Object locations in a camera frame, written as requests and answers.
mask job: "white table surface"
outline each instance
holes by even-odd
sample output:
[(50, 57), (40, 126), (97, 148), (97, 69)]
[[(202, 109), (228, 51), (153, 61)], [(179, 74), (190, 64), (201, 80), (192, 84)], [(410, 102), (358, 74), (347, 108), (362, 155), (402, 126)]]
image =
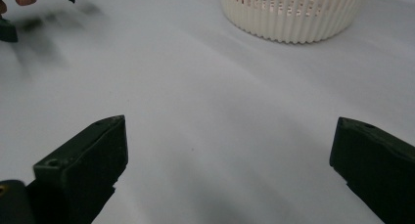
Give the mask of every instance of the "white table surface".
[(249, 35), (219, 0), (5, 1), (0, 180), (125, 114), (130, 161), (94, 223), (382, 223), (329, 156), (339, 116), (415, 144), (415, 0), (366, 0), (310, 45)]

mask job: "white basket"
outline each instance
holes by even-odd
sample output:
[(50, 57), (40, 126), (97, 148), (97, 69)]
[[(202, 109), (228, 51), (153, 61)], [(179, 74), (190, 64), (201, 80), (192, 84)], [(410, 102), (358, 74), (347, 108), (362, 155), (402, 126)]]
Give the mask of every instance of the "white basket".
[(237, 27), (279, 42), (327, 39), (348, 27), (363, 0), (221, 0)]

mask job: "ribbed basket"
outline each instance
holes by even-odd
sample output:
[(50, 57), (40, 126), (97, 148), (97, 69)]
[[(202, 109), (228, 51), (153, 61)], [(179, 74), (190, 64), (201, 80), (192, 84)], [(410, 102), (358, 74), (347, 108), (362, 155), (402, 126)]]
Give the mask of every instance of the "ribbed basket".
[(221, 0), (237, 27), (279, 42), (327, 39), (348, 27), (364, 0)]

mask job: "blurry object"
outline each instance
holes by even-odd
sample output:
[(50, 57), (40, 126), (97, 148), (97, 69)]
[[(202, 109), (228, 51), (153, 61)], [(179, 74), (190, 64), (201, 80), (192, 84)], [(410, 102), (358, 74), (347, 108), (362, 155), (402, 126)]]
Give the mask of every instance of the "blurry object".
[(27, 187), (0, 182), (0, 224), (90, 224), (127, 163), (124, 116), (97, 121), (37, 162)]
[(265, 39), (311, 43), (348, 27), (363, 0), (221, 0), (237, 27)]
[(6, 42), (18, 42), (16, 28), (9, 21), (0, 18), (0, 40)]
[(385, 223), (415, 223), (414, 147), (373, 125), (341, 117), (330, 165)]

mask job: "white plastic basket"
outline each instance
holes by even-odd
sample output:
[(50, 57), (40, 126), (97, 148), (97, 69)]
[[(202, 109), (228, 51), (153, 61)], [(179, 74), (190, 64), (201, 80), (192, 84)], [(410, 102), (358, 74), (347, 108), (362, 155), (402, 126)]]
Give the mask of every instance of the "white plastic basket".
[(279, 42), (327, 39), (348, 27), (363, 0), (221, 0), (237, 27)]

